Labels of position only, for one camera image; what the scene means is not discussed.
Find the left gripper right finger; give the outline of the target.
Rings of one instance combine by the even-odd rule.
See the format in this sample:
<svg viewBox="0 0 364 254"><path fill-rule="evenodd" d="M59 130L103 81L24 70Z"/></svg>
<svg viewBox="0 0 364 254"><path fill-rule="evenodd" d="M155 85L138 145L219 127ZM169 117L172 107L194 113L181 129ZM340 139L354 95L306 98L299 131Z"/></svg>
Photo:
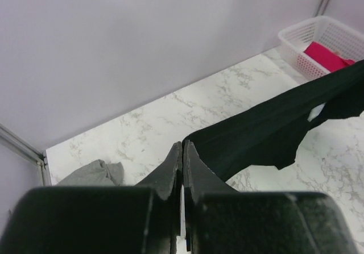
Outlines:
<svg viewBox="0 0 364 254"><path fill-rule="evenodd" d="M185 201L197 202L204 194L235 194L201 159L193 142L183 142L183 185Z"/></svg>

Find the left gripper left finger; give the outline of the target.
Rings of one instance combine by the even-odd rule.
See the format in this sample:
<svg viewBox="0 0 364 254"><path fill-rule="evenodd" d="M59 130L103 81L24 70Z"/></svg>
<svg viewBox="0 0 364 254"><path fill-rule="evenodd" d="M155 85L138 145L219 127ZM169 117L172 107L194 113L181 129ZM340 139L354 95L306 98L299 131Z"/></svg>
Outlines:
<svg viewBox="0 0 364 254"><path fill-rule="evenodd" d="M154 189L162 200L178 199L181 189L182 143L174 143L165 160L158 165L137 186Z"/></svg>

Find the black t shirt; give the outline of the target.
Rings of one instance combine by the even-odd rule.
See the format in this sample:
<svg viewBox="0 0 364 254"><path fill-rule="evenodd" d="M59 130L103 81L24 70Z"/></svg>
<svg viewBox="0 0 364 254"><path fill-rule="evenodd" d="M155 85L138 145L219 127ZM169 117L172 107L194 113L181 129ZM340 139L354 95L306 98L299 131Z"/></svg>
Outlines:
<svg viewBox="0 0 364 254"><path fill-rule="evenodd" d="M363 61L281 93L245 112L195 131L200 159L227 181L251 166L283 169L311 129L363 112Z"/></svg>

